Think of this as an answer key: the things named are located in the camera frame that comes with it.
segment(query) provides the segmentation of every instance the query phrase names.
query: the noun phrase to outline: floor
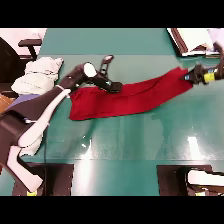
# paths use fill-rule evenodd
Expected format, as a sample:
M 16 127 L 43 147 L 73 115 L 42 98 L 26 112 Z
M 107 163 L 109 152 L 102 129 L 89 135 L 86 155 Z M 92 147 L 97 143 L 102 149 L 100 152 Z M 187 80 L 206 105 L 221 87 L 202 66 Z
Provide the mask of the floor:
M 0 28 L 0 37 L 8 42 L 19 55 L 30 55 L 26 47 L 19 47 L 18 43 L 23 39 L 44 38 L 47 28 Z

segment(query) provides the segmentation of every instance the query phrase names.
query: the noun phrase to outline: green table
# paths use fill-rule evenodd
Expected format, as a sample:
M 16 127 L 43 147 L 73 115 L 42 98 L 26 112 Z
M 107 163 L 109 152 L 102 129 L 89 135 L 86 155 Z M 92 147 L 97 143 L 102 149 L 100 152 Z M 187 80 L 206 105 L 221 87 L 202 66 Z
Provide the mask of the green table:
M 115 55 L 110 78 L 122 83 L 218 63 L 177 59 L 163 28 L 48 29 L 39 57 L 62 57 L 61 79 L 85 61 L 98 68 L 107 54 Z M 158 164 L 211 164 L 224 171 L 223 85 L 195 86 L 143 114 L 87 121 L 70 121 L 65 99 L 50 123 L 47 161 L 75 164 L 72 195 L 158 195 Z M 43 162 L 43 146 L 24 160 Z

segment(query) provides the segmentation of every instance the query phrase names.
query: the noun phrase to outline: red cloth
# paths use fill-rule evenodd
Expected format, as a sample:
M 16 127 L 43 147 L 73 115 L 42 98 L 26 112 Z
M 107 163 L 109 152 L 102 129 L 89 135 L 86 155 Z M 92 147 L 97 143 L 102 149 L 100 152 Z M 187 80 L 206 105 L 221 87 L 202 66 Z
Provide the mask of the red cloth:
M 108 93 L 98 87 L 80 88 L 71 95 L 69 118 L 86 120 L 152 110 L 193 87 L 179 79 L 187 72 L 178 67 L 154 79 L 123 85 L 120 93 Z

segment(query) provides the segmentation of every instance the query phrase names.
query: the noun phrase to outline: table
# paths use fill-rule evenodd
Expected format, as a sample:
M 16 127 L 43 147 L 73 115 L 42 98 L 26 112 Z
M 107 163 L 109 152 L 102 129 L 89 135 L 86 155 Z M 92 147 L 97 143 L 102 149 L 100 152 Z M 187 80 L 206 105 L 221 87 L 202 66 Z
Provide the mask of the table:
M 62 57 L 61 79 L 85 61 L 98 68 L 107 54 L 115 55 L 110 79 L 122 83 L 196 62 L 218 63 L 177 59 L 164 28 L 49 28 L 39 57 Z M 65 99 L 50 123 L 47 162 L 75 164 L 72 195 L 159 195 L 158 164 L 211 164 L 224 171 L 223 85 L 195 86 L 150 112 L 87 121 L 70 121 L 71 102 Z M 43 146 L 24 160 L 43 162 Z

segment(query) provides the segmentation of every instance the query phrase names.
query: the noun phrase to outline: office chair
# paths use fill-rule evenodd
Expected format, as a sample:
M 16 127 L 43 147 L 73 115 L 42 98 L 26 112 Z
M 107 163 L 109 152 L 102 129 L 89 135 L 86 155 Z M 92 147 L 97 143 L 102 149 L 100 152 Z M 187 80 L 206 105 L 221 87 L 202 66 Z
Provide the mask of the office chair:
M 5 40 L 0 38 L 0 93 L 12 91 L 13 82 L 25 74 L 26 64 L 37 59 L 34 46 L 41 44 L 41 39 L 21 40 L 18 46 L 28 47 L 31 56 L 19 56 Z

